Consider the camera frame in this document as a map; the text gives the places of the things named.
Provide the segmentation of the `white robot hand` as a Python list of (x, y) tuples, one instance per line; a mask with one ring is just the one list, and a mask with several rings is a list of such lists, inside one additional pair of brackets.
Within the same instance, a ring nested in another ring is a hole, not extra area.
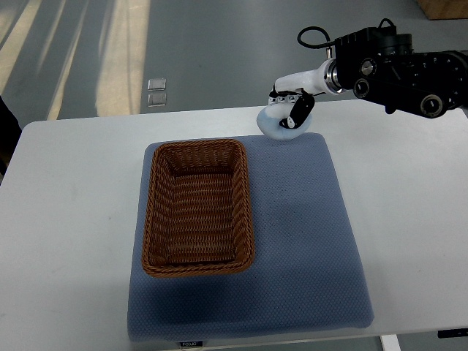
[[(280, 96), (282, 92), (293, 92), (293, 94)], [(298, 129), (309, 117), (314, 107), (315, 94), (339, 94), (339, 82), (336, 71), (336, 61), (326, 60), (317, 69), (297, 72), (278, 78), (268, 95), (268, 104), (278, 102), (293, 102), (288, 117), (280, 121), (280, 126), (285, 129)]]

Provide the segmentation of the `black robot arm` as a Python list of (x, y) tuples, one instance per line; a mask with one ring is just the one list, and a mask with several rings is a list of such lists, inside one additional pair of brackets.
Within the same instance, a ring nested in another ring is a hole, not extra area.
[(387, 18), (378, 27), (367, 27), (322, 44), (304, 42), (312, 31), (297, 37), (309, 49), (324, 48), (327, 59), (315, 70), (276, 80), (268, 96), (270, 105), (290, 103), (279, 119), (283, 129), (298, 129), (309, 117), (320, 94), (352, 91), (362, 100), (384, 107), (438, 118), (467, 104), (467, 53), (456, 50), (416, 53), (410, 34), (400, 34)]

